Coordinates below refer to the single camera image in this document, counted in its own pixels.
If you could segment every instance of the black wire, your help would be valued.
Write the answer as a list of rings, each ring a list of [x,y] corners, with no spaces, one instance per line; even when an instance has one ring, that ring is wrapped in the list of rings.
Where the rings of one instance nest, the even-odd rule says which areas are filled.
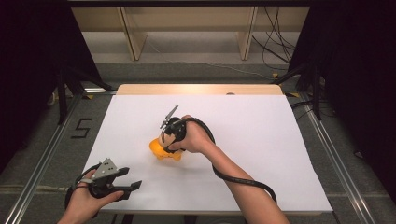
[[[206,131],[210,140],[212,140],[213,143],[216,143],[215,137],[213,136],[212,132],[210,132],[209,128],[202,121],[200,121],[199,119],[196,119],[196,118],[187,118],[186,122],[187,121],[194,121],[197,124],[199,124]],[[215,172],[216,176],[218,176],[219,178],[229,181],[229,182],[234,182],[234,183],[238,183],[238,184],[244,184],[244,185],[249,185],[252,187],[264,189],[271,195],[272,199],[275,202],[277,202],[276,195],[275,195],[274,191],[269,186],[267,186],[259,181],[256,181],[256,180],[250,180],[250,179],[244,179],[244,178],[238,178],[238,177],[225,175],[222,172],[220,172],[218,169],[216,169],[216,167],[214,165],[212,165],[212,168],[213,168],[213,172]]]
[[[279,17],[278,17],[278,16],[279,16],[279,7],[276,7],[276,20],[275,20],[275,22],[273,22],[273,20],[271,19],[271,17],[270,17],[270,15],[269,15],[269,13],[268,13],[266,7],[264,7],[264,10],[265,10],[265,13],[267,14],[268,20],[271,22],[271,26],[273,27],[273,30],[271,31],[271,34],[268,35],[268,33],[267,33],[267,35],[269,36],[269,38],[267,39],[267,42],[268,42],[269,39],[272,39],[274,42],[276,42],[276,41],[271,37],[271,36],[272,36],[272,33],[275,32],[276,35],[277,35],[277,37],[279,38],[279,41],[281,42],[281,44],[279,44],[279,45],[282,46],[282,49],[283,49],[283,51],[284,51],[284,53],[285,53],[285,55],[286,55],[288,61],[290,62],[291,55],[290,55],[290,53],[288,52],[287,46],[285,45],[284,42],[288,43],[288,44],[289,44],[290,46],[292,46],[292,47],[294,47],[294,46],[293,46],[291,43],[289,43],[289,42],[282,36],[282,34],[280,33],[280,24],[279,24]]]
[[[266,34],[267,34],[267,36],[268,36],[268,38],[270,38],[274,43],[276,43],[276,44],[278,44],[279,46],[282,46],[282,44],[281,43],[279,43],[279,42],[277,42],[276,40],[274,40],[270,35],[268,35],[268,32],[265,32]],[[294,50],[295,49],[295,47],[294,46],[291,46],[291,47],[289,47],[289,46],[285,46],[285,48],[287,48],[287,49],[291,49],[291,50]]]
[[[265,52],[265,50],[266,49],[268,49],[266,46],[267,46],[267,44],[268,44],[268,41],[269,41],[269,38],[267,39],[267,41],[265,41],[265,44],[264,45],[262,45],[262,44],[260,44],[261,46],[262,46],[262,62],[265,64],[265,66],[267,66],[267,67],[269,67],[269,68],[271,68],[271,69],[275,69],[275,70],[288,70],[288,69],[285,69],[285,68],[275,68],[275,67],[273,67],[273,66],[270,66],[270,65],[268,65],[268,63],[266,63],[265,62],[265,59],[264,59],[264,52]]]
[[[254,37],[254,35],[253,35],[252,37],[253,37],[253,39],[254,39],[260,46],[262,46],[262,48],[266,49],[267,51],[270,51],[272,54],[274,54],[278,59],[282,60],[283,62],[289,63],[286,59],[280,57],[277,53],[275,53],[275,52],[271,51],[270,49],[268,49],[267,47],[265,47],[262,43],[260,43],[260,42],[256,39],[256,37]]]
[[[313,109],[309,109],[309,110],[305,111],[300,117],[298,117],[298,118],[296,119],[296,121],[298,121],[300,118],[302,118],[304,115],[308,114],[308,112],[310,112],[310,111],[312,111],[312,110],[313,110]]]
[[[309,101],[302,101],[302,102],[299,102],[299,103],[295,103],[295,104],[292,104],[290,106],[291,106],[291,109],[294,109],[294,108],[296,108],[296,107],[298,107],[300,105],[309,105],[311,103],[312,103],[312,100],[309,100]]]

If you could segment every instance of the hand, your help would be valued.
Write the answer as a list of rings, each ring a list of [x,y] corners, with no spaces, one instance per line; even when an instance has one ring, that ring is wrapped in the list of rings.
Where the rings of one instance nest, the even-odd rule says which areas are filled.
[[[184,116],[182,119],[190,118],[190,115]],[[178,150],[184,148],[189,152],[200,152],[205,154],[205,150],[209,146],[215,145],[207,135],[206,131],[196,122],[187,121],[186,137],[180,141],[171,144],[170,150]]]
[[[95,170],[88,172],[85,178],[91,178]],[[103,206],[115,202],[123,195],[123,191],[113,192],[104,198],[96,199],[91,196],[86,183],[79,183],[70,199],[70,203],[58,223],[84,223],[90,220]]]

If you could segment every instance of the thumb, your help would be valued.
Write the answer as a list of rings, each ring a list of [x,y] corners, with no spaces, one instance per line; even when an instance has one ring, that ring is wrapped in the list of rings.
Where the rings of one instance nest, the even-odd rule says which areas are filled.
[[[112,192],[111,194],[107,195],[106,197],[101,198],[99,200],[99,204],[100,204],[101,207],[103,207],[103,206],[105,206],[105,205],[107,205],[109,203],[113,203],[118,198],[120,198],[123,194],[124,194],[124,191],[122,191],[122,190],[119,190],[119,191],[116,191],[116,192]]]
[[[181,149],[181,143],[180,142],[172,143],[171,145],[168,146],[168,149],[179,150],[179,149]]]

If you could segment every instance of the right hand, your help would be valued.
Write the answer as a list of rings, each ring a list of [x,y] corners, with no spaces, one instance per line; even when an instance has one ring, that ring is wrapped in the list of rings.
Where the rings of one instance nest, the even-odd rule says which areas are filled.
[[[190,118],[190,115],[184,116],[182,119]],[[168,148],[170,150],[186,149],[189,152],[203,153],[208,146],[215,145],[207,135],[206,131],[197,123],[187,121],[186,124],[186,137],[180,142],[171,144]]]

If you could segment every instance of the fingers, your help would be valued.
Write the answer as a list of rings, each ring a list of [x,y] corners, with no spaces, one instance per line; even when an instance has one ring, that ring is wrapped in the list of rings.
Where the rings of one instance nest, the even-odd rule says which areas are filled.
[[[180,142],[175,142],[172,143],[171,145],[168,146],[169,150],[179,150],[181,149],[181,143]]]
[[[182,117],[182,119],[188,119],[188,118],[191,118],[191,116],[190,115],[185,115],[185,116]]]
[[[83,178],[91,179],[92,175],[96,172],[96,170],[91,170],[87,174],[84,175]]]
[[[107,205],[109,203],[115,202],[123,194],[124,194],[124,191],[120,190],[120,191],[113,192],[113,193],[107,195],[104,198],[99,199],[100,207],[103,207],[103,206],[105,206],[105,205]]]
[[[91,170],[91,171],[89,171],[87,174],[85,174],[82,178],[83,179],[91,179],[91,177],[93,176],[93,174],[96,172],[96,170]],[[87,187],[88,186],[88,184],[87,183],[84,183],[84,182],[80,182],[79,184],[78,184],[78,187]]]

